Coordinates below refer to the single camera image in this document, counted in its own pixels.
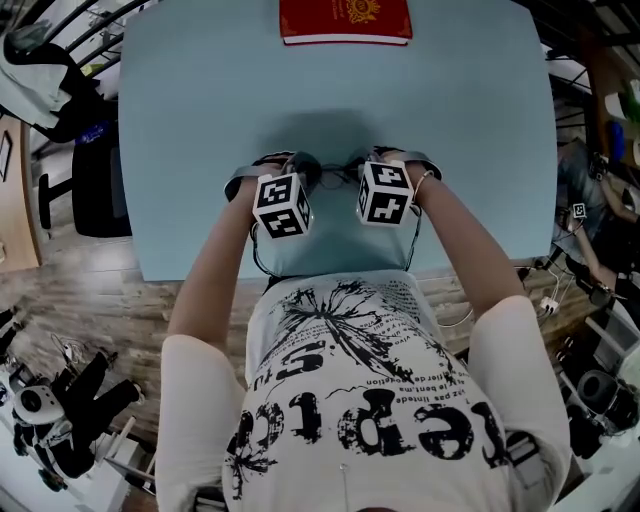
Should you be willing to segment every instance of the bracelet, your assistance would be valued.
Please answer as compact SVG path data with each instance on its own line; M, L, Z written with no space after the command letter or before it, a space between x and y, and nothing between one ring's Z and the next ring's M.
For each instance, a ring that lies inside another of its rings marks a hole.
M416 188L413 189L413 202L416 202L416 197L418 196L418 191L420 190L420 185L422 185L422 182L428 178L429 176L435 176L435 173L433 171L426 171L418 180L418 184L416 185Z

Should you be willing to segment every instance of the white t-shirt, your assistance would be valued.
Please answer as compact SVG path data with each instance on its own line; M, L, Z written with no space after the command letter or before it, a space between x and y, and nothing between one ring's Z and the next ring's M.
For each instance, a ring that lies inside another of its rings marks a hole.
M246 394L222 352L170 337L161 512L220 484L242 512L546 510L571 452L531 302L509 298L478 320L468 371L441 340L400 271L269 290L249 322Z

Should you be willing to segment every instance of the red book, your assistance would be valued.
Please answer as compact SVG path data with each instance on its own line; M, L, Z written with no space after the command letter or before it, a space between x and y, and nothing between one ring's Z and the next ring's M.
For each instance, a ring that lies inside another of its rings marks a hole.
M284 43L406 45L413 37L406 0L280 0Z

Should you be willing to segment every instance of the wire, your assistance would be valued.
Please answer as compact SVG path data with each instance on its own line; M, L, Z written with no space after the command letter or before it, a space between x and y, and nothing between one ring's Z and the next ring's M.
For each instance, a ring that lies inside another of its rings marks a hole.
M571 286L571 283L573 283L574 278L575 278L575 276L573 276L571 279L569 279L569 284L564 289L564 292L562 292L562 297L560 297L560 300L558 301L557 309L560 309L560 304L562 304L562 301L564 300L564 296L567 294L567 291L569 290L569 287Z
M552 244L555 244L557 242L560 242L561 240L564 240L565 238L569 238L570 236L573 236L576 234L577 231L580 230L580 228L582 227L582 225L584 224L584 219L582 219L580 221L580 224L578 224L578 227L576 229L574 229L573 231L569 231L566 235L564 235L563 237L560 238L556 238L555 240L551 240Z
M573 272L567 272L567 269L563 269L560 265L558 265L551 258L547 257L547 259L549 260L549 263L551 263L553 266L557 267L557 269L560 270L560 272L562 272L563 274L567 274L568 276L573 276L573 277L576 276Z
M464 322L466 322L467 319L471 316L471 313L473 313L473 307L469 308L469 312L466 315L464 315L462 320L456 322L455 324L450 324L450 325L441 324L440 322L438 322L438 327L442 327L444 329L448 329L449 327L457 327L460 324L463 324Z

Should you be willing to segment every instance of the table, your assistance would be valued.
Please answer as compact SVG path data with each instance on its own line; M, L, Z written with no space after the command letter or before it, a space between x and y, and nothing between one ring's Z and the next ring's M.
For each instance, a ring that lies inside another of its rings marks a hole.
M127 25L120 144L146 280L181 280L240 165L300 149L344 162L358 146L426 152L511 258L547 254L555 121L531 16L508 0L409 0L408 47L285 47L278 1L165 0ZM319 187L308 239L261 257L288 274L401 267L405 228L363 228L357 192ZM259 277L248 245L240 277ZM428 221L411 270L448 267Z
M589 74L591 92L595 98L595 117L598 139L605 156L611 156L608 125L611 121L620 123L625 134L625 154L622 163L640 170L633 158L633 139L640 136L638 127L633 123L614 118L609 114L604 99L616 92L623 92L623 83L636 76L613 48L599 46L593 40L583 42L585 66Z
M0 119L0 138L6 132L13 142L6 180L0 178L0 242L5 260L0 273L39 267L41 265L38 236L32 204L31 154L29 127L18 119Z

